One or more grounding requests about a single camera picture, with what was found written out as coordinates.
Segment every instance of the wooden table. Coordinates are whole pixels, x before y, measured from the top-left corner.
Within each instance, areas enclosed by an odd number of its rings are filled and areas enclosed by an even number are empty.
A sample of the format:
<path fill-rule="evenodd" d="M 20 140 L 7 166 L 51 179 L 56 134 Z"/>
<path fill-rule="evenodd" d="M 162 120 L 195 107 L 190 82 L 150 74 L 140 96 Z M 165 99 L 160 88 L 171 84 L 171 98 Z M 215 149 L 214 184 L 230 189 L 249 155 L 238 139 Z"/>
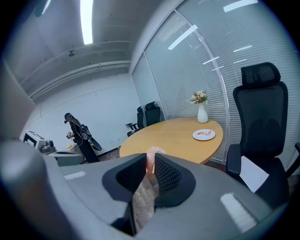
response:
<path fill-rule="evenodd" d="M 192 134 L 200 129 L 216 132 L 213 139 L 199 141 Z M 177 118 L 163 121 L 132 134 L 122 144 L 120 156 L 145 153 L 151 146 L 158 146 L 166 154 L 194 163 L 206 163 L 218 150 L 223 139 L 223 130 L 214 120 L 199 123 L 197 118 Z"/>

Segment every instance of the black chair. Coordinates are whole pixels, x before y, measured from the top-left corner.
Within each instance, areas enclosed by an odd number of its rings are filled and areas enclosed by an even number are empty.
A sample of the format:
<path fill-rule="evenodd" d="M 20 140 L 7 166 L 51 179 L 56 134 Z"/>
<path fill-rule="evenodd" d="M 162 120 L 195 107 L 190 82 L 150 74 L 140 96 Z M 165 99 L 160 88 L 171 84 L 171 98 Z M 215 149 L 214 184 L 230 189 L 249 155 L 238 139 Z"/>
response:
<path fill-rule="evenodd" d="M 137 132 L 137 131 L 144 128 L 143 118 L 144 118 L 143 109 L 140 106 L 140 107 L 137 108 L 137 123 L 132 124 L 132 122 L 131 122 L 131 123 L 126 124 L 126 126 L 131 128 L 131 131 L 127 133 L 128 137 L 131 136 L 133 133 L 135 133 L 135 132 Z"/>
<path fill-rule="evenodd" d="M 280 82 L 278 69 L 269 62 L 242 67 L 242 86 L 234 89 L 233 97 L 240 114 L 240 144 L 228 150 L 226 172 L 240 178 L 241 156 L 246 156 L 269 174 L 256 193 L 275 208 L 288 201 L 289 177 L 300 165 L 300 157 L 285 172 L 278 156 L 285 143 L 288 91 Z"/>
<path fill-rule="evenodd" d="M 147 126 L 160 122 L 160 107 L 156 107 L 154 103 L 151 102 L 145 106 Z"/>

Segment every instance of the ceiling light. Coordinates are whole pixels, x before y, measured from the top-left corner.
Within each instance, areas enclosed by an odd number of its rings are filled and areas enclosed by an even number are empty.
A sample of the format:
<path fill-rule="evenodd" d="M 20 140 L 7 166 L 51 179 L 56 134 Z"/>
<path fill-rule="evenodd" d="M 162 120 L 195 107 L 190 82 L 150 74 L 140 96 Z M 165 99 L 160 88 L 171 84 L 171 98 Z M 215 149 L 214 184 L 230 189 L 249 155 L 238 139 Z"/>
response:
<path fill-rule="evenodd" d="M 219 57 L 216 57 L 216 58 L 213 58 L 213 59 L 211 59 L 211 60 L 208 60 L 207 62 L 204 62 L 203 65 L 206 64 L 206 63 L 208 63 L 208 62 L 213 61 L 214 59 L 218 59 L 218 58 L 219 58 Z"/>
<path fill-rule="evenodd" d="M 43 15 L 44 12 L 46 11 L 46 9 L 49 7 L 50 2 L 51 2 L 51 0 L 47 0 L 45 6 L 44 6 L 44 8 L 43 8 L 43 11 L 42 11 L 42 14 L 41 14 L 41 15 Z"/>
<path fill-rule="evenodd" d="M 240 51 L 240 50 L 244 50 L 244 49 L 247 49 L 247 48 L 250 48 L 250 47 L 252 47 L 252 45 L 249 45 L 249 46 L 246 46 L 246 47 L 239 48 L 239 49 L 237 49 L 237 50 L 234 50 L 233 52 L 235 53 L 235 52 L 238 52 L 238 51 Z"/>
<path fill-rule="evenodd" d="M 227 13 L 231 10 L 234 10 L 236 8 L 240 8 L 249 4 L 254 4 L 254 3 L 258 3 L 258 0 L 241 0 L 238 2 L 234 2 L 232 4 L 229 4 L 227 6 L 224 7 L 224 11 Z"/>
<path fill-rule="evenodd" d="M 218 68 L 223 68 L 224 66 L 218 67 Z M 212 71 L 215 71 L 216 69 L 213 69 Z"/>
<path fill-rule="evenodd" d="M 236 61 L 234 63 L 238 63 L 238 62 L 243 62 L 243 61 L 246 61 L 247 59 L 243 59 L 243 60 L 239 60 L 239 61 Z"/>
<path fill-rule="evenodd" d="M 188 30 L 186 30 L 179 38 L 173 42 L 168 49 L 172 50 L 174 47 L 177 46 L 182 40 L 184 40 L 188 35 L 190 35 L 192 32 L 194 32 L 198 27 L 196 25 L 191 26 Z"/>
<path fill-rule="evenodd" d="M 80 0 L 81 29 L 85 45 L 93 43 L 92 10 L 93 0 Z"/>

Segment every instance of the chair back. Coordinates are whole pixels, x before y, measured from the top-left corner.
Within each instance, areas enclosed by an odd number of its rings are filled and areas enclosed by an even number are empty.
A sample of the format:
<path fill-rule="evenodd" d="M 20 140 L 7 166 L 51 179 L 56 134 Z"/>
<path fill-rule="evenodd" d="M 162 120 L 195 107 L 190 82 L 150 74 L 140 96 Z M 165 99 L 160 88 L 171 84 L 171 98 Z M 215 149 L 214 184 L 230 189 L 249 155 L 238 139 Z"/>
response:
<path fill-rule="evenodd" d="M 138 128 L 143 128 L 143 118 L 144 118 L 144 114 L 143 114 L 143 109 L 142 107 L 139 107 L 137 109 L 137 127 Z"/>
<path fill-rule="evenodd" d="M 287 87 L 269 62 L 242 67 L 241 73 L 243 85 L 233 91 L 242 126 L 241 154 L 278 156 L 285 143 Z"/>
<path fill-rule="evenodd" d="M 160 121 L 160 107 L 156 107 L 155 102 L 146 104 L 145 106 L 145 116 L 147 126 L 158 123 Z"/>

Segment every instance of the white plate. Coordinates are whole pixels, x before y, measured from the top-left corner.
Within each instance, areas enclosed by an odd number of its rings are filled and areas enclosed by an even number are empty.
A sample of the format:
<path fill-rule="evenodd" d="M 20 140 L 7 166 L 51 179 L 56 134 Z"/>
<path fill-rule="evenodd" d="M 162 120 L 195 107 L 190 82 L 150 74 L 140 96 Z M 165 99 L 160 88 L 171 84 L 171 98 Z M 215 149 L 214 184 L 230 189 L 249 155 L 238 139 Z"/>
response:
<path fill-rule="evenodd" d="M 197 139 L 197 140 L 202 140 L 202 141 L 206 141 L 209 139 L 214 138 L 216 135 L 216 133 L 213 130 L 210 129 L 200 129 L 197 130 L 193 133 L 193 138 Z"/>

